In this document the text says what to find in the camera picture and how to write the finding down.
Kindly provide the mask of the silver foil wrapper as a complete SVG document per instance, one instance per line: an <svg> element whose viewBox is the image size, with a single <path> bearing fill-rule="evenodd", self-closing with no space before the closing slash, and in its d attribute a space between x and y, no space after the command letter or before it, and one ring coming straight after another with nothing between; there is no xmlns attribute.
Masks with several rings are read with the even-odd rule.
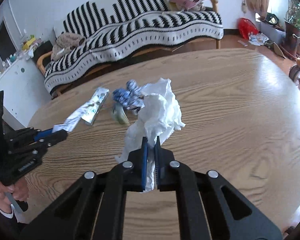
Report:
<svg viewBox="0 0 300 240"><path fill-rule="evenodd" d="M108 95L109 89L98 87L89 101L71 113L62 124L55 125L52 132L55 133L62 129L72 132L80 120L92 126Z"/></svg>

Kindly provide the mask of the blue white wrapper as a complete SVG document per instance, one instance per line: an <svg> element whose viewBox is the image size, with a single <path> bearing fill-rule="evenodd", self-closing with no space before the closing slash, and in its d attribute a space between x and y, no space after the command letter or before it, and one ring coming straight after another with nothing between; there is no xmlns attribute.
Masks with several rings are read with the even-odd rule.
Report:
<svg viewBox="0 0 300 240"><path fill-rule="evenodd" d="M145 106L141 90L142 87L135 80L129 80L125 88L113 91L113 100L119 103L123 109L138 113Z"/></svg>

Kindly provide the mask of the white tissue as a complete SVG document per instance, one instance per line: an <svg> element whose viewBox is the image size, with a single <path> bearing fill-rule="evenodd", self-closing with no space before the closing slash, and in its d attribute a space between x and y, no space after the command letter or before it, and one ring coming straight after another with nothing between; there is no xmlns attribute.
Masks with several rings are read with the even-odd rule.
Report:
<svg viewBox="0 0 300 240"><path fill-rule="evenodd" d="M150 148L154 148L158 138L163 144L174 131L185 127L170 79L160 78L156 83L148 83L142 86L141 93L145 106L126 130L122 153L115 157L118 163L127 161L129 153L141 147L143 137L147 138Z"/></svg>

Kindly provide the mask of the white cabinet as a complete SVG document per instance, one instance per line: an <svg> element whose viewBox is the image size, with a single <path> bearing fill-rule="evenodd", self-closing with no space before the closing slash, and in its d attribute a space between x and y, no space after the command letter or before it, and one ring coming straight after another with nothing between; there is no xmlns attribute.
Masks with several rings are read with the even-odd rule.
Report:
<svg viewBox="0 0 300 240"><path fill-rule="evenodd" d="M40 107L51 100L42 72L27 54L17 57L0 74L4 93L4 121L13 129L27 127Z"/></svg>

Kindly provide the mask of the green yellow wrapper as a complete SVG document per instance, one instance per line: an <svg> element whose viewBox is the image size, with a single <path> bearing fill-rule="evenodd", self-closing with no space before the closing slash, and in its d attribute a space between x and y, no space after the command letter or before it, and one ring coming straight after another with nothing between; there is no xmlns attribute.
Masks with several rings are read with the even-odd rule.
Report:
<svg viewBox="0 0 300 240"><path fill-rule="evenodd" d="M115 121L117 121L121 125L129 125L129 119L127 118L125 114L125 110L123 109L123 106L116 102L113 105L113 111L112 116Z"/></svg>

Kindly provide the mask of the beige plush on sofa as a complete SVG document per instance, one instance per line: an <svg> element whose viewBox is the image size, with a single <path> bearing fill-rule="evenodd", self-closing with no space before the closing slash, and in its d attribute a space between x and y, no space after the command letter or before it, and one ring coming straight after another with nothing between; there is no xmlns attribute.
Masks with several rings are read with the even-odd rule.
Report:
<svg viewBox="0 0 300 240"><path fill-rule="evenodd" d="M85 41L85 37L75 33L62 33L57 38L52 48L51 60L58 61L64 55L80 46Z"/></svg>

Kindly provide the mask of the black white striped sofa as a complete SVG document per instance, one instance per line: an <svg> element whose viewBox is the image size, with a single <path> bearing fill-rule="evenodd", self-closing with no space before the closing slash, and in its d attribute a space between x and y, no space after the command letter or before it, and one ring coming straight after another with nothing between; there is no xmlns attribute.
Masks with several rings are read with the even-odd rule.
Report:
<svg viewBox="0 0 300 240"><path fill-rule="evenodd" d="M179 11L167 0L90 0L53 28L56 37L77 34L84 42L51 60L44 74L49 93L97 66L121 61L151 47L176 47L209 37L221 40L222 19L212 9Z"/></svg>

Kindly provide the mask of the papers on floor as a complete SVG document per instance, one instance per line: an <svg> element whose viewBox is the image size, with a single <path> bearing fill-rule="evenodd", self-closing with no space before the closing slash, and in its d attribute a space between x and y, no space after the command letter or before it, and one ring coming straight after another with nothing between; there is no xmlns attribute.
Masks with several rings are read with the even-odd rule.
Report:
<svg viewBox="0 0 300 240"><path fill-rule="evenodd" d="M248 34L248 42L254 46L263 46L266 44L267 41L269 41L269 38L263 33Z"/></svg>

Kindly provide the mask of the red plastic bag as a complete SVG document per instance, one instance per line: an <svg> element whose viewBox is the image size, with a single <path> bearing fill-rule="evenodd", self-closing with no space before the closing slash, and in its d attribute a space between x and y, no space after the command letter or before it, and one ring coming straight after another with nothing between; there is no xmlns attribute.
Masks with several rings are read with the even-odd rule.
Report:
<svg viewBox="0 0 300 240"><path fill-rule="evenodd" d="M247 18L240 18L238 20L238 30L241 36L248 40L251 35L257 35L259 33L257 27Z"/></svg>

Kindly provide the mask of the potted green plant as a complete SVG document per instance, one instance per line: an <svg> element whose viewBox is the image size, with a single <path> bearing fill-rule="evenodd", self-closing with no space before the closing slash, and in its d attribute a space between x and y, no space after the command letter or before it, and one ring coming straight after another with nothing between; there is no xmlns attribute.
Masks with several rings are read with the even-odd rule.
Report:
<svg viewBox="0 0 300 240"><path fill-rule="evenodd" d="M300 2L299 0L290 0L288 10L285 16L286 35L281 43L283 52L286 57L296 59L300 54L300 45L297 45L297 38L300 37Z"/></svg>

